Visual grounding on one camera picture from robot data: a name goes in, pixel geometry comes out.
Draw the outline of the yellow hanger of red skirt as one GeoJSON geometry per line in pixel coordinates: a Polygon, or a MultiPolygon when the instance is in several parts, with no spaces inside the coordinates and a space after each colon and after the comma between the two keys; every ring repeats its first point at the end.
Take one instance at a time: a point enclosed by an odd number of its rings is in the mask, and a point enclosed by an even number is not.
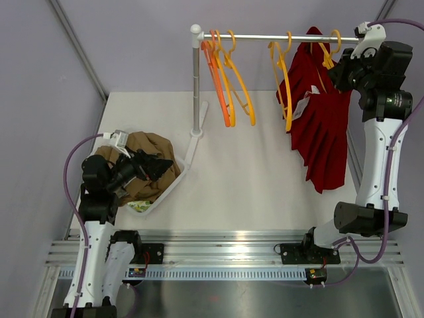
{"type": "Polygon", "coordinates": [[[319,42],[318,45],[321,48],[322,52],[323,52],[323,57],[322,57],[322,63],[321,65],[326,68],[327,70],[330,70],[332,68],[335,67],[335,62],[333,60],[333,55],[338,53],[341,50],[341,44],[342,44],[342,40],[341,40],[341,34],[340,31],[337,29],[334,29],[331,33],[331,36],[335,35],[337,37],[337,48],[335,50],[330,50],[328,51],[325,47],[325,45],[322,42],[319,42]]]}

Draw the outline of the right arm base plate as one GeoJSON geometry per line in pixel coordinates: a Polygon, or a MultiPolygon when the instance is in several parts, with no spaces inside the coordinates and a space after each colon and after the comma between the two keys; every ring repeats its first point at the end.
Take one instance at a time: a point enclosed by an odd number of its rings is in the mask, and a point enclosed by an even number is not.
{"type": "Polygon", "coordinates": [[[284,265],[338,265],[340,255],[330,248],[321,248],[315,245],[309,247],[296,243],[278,244],[279,255],[284,265]]]}

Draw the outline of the translucent plastic basket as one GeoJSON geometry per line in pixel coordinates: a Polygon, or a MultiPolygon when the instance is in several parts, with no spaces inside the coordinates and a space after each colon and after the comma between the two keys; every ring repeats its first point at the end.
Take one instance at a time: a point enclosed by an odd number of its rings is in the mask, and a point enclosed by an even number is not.
{"type": "MultiPolygon", "coordinates": [[[[180,159],[176,156],[175,159],[179,166],[180,159]]],[[[117,205],[117,202],[114,200],[102,200],[93,194],[93,192],[103,189],[106,181],[111,177],[111,169],[106,166],[106,160],[100,155],[93,154],[83,161],[81,168],[83,183],[81,185],[81,197],[78,209],[80,215],[84,219],[113,218],[117,213],[117,209],[121,206],[117,205]]],[[[150,213],[179,184],[184,175],[184,170],[180,168],[180,171],[181,174],[171,186],[165,190],[144,214],[150,213]]]]}

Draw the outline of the lemon print skirt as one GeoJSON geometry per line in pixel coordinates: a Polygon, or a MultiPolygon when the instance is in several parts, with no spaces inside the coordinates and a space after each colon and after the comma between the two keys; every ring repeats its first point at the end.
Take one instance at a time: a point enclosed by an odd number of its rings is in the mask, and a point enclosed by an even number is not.
{"type": "Polygon", "coordinates": [[[151,207],[152,203],[150,201],[130,201],[127,203],[127,206],[134,210],[137,213],[144,213],[148,211],[151,207]]]}

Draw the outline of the orange hanger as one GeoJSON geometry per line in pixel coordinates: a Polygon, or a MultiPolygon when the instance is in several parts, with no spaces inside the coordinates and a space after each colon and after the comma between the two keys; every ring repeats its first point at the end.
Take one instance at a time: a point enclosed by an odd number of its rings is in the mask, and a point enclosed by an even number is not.
{"type": "Polygon", "coordinates": [[[223,114],[223,120],[226,127],[230,127],[230,115],[227,110],[227,104],[225,102],[225,97],[223,93],[223,88],[221,85],[221,78],[219,76],[217,59],[214,55],[215,51],[215,40],[203,40],[201,42],[201,50],[205,55],[205,60],[207,62],[207,66],[209,68],[209,73],[215,88],[215,93],[217,95],[218,102],[221,107],[221,111],[223,114]]]}

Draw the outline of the yellow hanger of lemon skirt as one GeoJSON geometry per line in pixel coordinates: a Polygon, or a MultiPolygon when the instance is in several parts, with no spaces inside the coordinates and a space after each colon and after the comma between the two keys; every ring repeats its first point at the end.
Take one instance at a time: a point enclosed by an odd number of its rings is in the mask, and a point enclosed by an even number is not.
{"type": "Polygon", "coordinates": [[[244,111],[244,114],[249,117],[250,124],[252,126],[255,126],[256,125],[256,113],[255,113],[255,110],[254,110],[254,106],[252,104],[252,100],[251,100],[250,95],[249,95],[248,88],[247,88],[238,68],[236,67],[235,62],[232,59],[232,53],[237,48],[237,41],[236,41],[236,38],[235,38],[235,34],[232,30],[228,30],[227,33],[230,35],[232,47],[229,51],[223,50],[224,66],[226,68],[228,68],[229,70],[232,70],[233,73],[235,74],[235,76],[238,80],[238,83],[240,85],[240,88],[241,88],[242,92],[244,93],[245,101],[243,101],[240,98],[240,96],[237,93],[234,85],[231,83],[230,79],[227,77],[227,79],[229,81],[231,97],[232,97],[232,99],[233,99],[233,97],[236,98],[236,100],[238,101],[238,104],[241,106],[242,110],[244,111]]]}

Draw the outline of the yellow hanger of poppy skirt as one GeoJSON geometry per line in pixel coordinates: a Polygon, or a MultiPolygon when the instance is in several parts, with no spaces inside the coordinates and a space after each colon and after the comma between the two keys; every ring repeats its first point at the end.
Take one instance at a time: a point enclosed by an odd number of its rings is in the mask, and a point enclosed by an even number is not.
{"type": "Polygon", "coordinates": [[[220,59],[222,51],[221,38],[218,30],[211,29],[212,36],[212,64],[215,74],[216,92],[223,113],[226,127],[234,127],[236,124],[235,108],[231,97],[229,81],[223,69],[223,63],[220,59]]]}

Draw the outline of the tan corduroy skirt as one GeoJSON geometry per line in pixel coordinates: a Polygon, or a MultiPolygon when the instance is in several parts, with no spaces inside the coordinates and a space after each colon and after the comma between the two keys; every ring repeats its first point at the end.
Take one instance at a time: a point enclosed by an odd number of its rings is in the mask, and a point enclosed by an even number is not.
{"type": "Polygon", "coordinates": [[[112,167],[121,153],[111,146],[100,146],[95,154],[104,157],[106,166],[111,169],[111,177],[106,181],[103,189],[93,192],[94,196],[102,200],[114,200],[120,206],[124,206],[130,201],[145,200],[154,203],[181,174],[174,156],[172,143],[167,138],[153,132],[138,131],[129,135],[126,149],[131,157],[136,158],[139,164],[139,157],[136,153],[138,149],[142,149],[147,154],[155,154],[160,158],[173,160],[174,163],[157,182],[134,178],[127,185],[113,185],[112,167]]]}

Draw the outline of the red skirt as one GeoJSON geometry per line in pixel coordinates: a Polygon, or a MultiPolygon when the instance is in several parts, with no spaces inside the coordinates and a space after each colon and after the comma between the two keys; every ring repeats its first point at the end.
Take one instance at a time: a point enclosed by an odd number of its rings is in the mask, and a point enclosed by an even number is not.
{"type": "Polygon", "coordinates": [[[336,89],[322,63],[318,42],[302,42],[276,91],[278,103],[292,111],[291,148],[307,167],[305,179],[323,193],[345,184],[350,91],[336,89]]]}

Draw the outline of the aluminium rail frame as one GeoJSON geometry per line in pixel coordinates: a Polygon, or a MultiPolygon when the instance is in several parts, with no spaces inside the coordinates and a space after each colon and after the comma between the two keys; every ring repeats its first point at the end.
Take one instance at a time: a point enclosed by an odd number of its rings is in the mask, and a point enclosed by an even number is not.
{"type": "MultiPolygon", "coordinates": [[[[163,265],[177,267],[281,267],[277,254],[280,243],[299,243],[305,230],[282,231],[168,231],[140,230],[143,243],[164,244],[163,265]]],[[[74,267],[79,250],[79,231],[72,229],[66,240],[54,240],[45,266],[74,267]]],[[[366,258],[374,257],[380,249],[376,238],[355,238],[366,258]]],[[[340,265],[351,267],[356,254],[353,247],[344,245],[339,250],[340,265]]],[[[398,243],[390,240],[382,259],[375,264],[360,262],[360,267],[404,267],[398,243]]]]}

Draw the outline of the white clothes rack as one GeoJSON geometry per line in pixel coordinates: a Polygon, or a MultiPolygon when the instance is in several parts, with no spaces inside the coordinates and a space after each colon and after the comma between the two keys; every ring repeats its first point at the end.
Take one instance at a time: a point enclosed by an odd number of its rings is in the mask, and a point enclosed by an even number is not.
{"type": "MultiPolygon", "coordinates": [[[[202,31],[200,25],[193,24],[190,27],[191,33],[191,46],[192,46],[192,66],[193,66],[193,128],[190,135],[191,140],[184,159],[184,168],[190,168],[197,148],[199,139],[203,136],[202,125],[208,109],[208,102],[200,103],[200,75],[199,75],[199,62],[200,62],[200,46],[203,40],[211,38],[210,34],[202,31]]],[[[258,34],[236,34],[235,40],[247,41],[279,41],[287,42],[288,35],[258,35],[258,34]]],[[[292,42],[325,42],[337,43],[337,37],[325,35],[299,35],[292,36],[292,42]]],[[[355,37],[341,37],[342,44],[358,44],[359,39],[355,37]]]]}

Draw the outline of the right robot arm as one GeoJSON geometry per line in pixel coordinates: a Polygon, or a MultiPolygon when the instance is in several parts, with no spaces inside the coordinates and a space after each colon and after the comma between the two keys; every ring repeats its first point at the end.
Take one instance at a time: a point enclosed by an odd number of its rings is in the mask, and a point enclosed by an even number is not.
{"type": "Polygon", "coordinates": [[[406,226],[408,216],[399,210],[397,181],[402,138],[413,102],[401,85],[412,57],[410,45],[384,41],[359,55],[352,48],[344,50],[339,63],[329,70],[337,89],[360,94],[366,137],[364,170],[356,201],[338,202],[332,220],[304,235],[300,252],[307,262],[335,255],[336,246],[352,244],[352,235],[360,235],[382,238],[377,255],[366,260],[373,264],[381,259],[389,233],[406,226]]]}

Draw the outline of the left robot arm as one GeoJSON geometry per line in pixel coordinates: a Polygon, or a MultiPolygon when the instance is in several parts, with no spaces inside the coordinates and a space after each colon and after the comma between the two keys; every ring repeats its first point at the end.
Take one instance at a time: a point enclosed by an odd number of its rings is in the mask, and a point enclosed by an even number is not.
{"type": "Polygon", "coordinates": [[[52,317],[116,317],[116,299],[130,263],[147,255],[137,231],[118,231],[120,192],[134,179],[159,180],[173,161],[139,149],[120,154],[114,164],[95,154],[82,165],[77,218],[82,230],[68,294],[52,317]]]}

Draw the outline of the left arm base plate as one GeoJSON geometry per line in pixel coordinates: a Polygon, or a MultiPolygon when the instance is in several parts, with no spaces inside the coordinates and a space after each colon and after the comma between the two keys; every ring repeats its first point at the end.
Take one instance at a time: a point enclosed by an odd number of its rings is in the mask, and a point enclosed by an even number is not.
{"type": "Polygon", "coordinates": [[[162,265],[164,259],[164,244],[162,243],[142,243],[135,252],[131,264],[162,265]]]}

